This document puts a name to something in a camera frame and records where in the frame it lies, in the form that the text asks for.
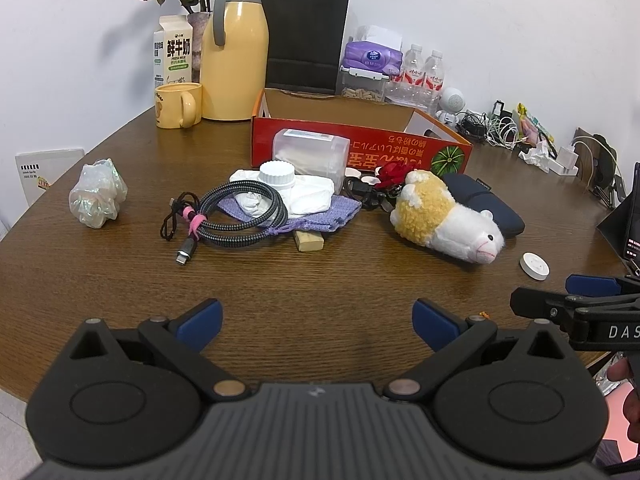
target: purple tissue package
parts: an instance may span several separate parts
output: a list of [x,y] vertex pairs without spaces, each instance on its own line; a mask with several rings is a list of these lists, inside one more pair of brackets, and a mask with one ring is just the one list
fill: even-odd
[[369,41],[350,41],[344,48],[342,66],[396,76],[400,75],[402,52]]

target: crumpled tissue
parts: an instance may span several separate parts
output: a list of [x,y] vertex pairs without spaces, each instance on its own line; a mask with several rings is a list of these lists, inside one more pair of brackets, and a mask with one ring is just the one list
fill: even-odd
[[545,173],[549,172],[549,146],[546,140],[541,140],[535,148],[531,148],[527,153],[520,152],[518,156],[527,164],[537,166]]
[[107,218],[118,217],[127,191],[127,184],[110,158],[85,164],[80,180],[69,193],[69,209],[81,223],[99,229]]
[[[237,170],[229,178],[236,180],[258,180],[259,171]],[[289,212],[289,218],[321,213],[331,207],[334,195],[334,181],[324,176],[296,175],[295,184],[289,189],[279,190],[282,201]],[[258,218],[267,212],[271,200],[259,193],[237,193],[236,202],[247,215]]]

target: flower vase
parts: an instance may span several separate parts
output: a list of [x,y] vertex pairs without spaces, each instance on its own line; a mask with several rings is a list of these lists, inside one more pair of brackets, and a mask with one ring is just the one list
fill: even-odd
[[202,35],[212,12],[194,12],[187,15],[187,21],[193,27],[191,41],[191,81],[200,82],[200,56],[202,54]]

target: clear plastic box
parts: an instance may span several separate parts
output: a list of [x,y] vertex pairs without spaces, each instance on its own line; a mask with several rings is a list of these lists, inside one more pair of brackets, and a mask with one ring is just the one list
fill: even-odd
[[360,68],[340,67],[338,94],[369,101],[382,101],[385,83],[389,76]]
[[349,160],[349,139],[303,130],[280,130],[273,139],[273,158],[285,160],[297,174],[330,178],[340,194]]

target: yellow thermos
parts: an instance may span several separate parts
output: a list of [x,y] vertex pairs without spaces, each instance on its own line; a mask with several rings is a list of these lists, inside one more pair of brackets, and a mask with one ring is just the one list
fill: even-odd
[[269,29],[261,0],[214,0],[202,37],[202,116],[251,118],[267,71]]

